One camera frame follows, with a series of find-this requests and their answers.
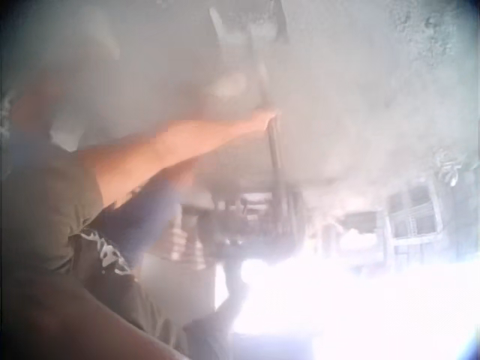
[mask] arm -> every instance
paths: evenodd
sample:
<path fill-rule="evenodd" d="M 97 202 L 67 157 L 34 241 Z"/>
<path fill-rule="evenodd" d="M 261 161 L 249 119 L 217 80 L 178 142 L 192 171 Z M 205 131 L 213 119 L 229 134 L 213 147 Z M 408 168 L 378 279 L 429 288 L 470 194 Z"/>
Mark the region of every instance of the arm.
<path fill-rule="evenodd" d="M 203 155 L 239 137 L 264 131 L 274 116 L 272 111 L 257 111 L 249 119 L 234 123 L 180 121 L 152 136 L 130 137 L 77 154 L 85 167 L 93 170 L 105 207 L 162 169 Z"/>

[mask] person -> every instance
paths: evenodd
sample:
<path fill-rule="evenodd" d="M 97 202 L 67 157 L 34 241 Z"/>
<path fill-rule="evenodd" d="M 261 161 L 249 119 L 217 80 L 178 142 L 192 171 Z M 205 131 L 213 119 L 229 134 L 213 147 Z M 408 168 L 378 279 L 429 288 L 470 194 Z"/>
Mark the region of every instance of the person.
<path fill-rule="evenodd" d="M 57 96 L 43 88 L 48 82 L 36 86 L 10 115 L 25 133 Z M 219 329 L 235 311 L 220 308 L 176 329 L 113 243 L 86 227 L 162 170 L 263 132 L 273 117 L 257 110 L 233 122 L 190 118 L 74 153 L 45 142 L 31 144 L 20 159 L 12 151 L 1 183 L 2 343 L 37 359 L 180 359 L 170 347 L 195 359 L 207 344 L 198 334 Z M 223 308 L 238 308 L 241 298 Z"/>

